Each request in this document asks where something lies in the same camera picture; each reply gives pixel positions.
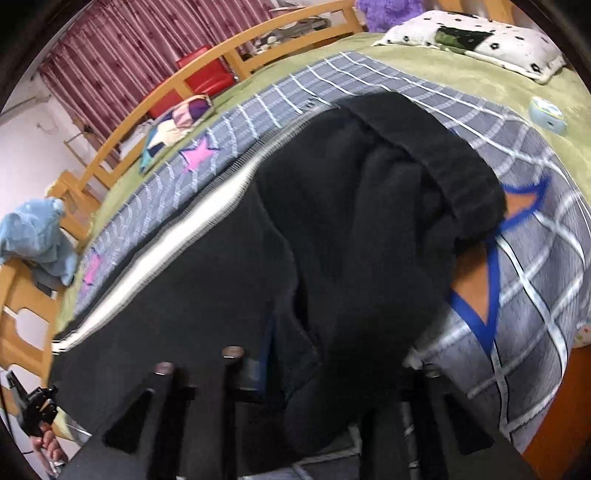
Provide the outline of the person's left hand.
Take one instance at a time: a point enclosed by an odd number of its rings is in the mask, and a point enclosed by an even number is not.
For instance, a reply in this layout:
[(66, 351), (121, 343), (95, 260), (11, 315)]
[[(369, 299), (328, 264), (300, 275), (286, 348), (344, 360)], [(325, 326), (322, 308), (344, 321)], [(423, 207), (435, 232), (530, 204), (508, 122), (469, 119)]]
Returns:
[(37, 455), (50, 479), (59, 476), (59, 468), (68, 463), (69, 458), (62, 449), (52, 426), (42, 422), (38, 426), (40, 436), (30, 436), (33, 452)]

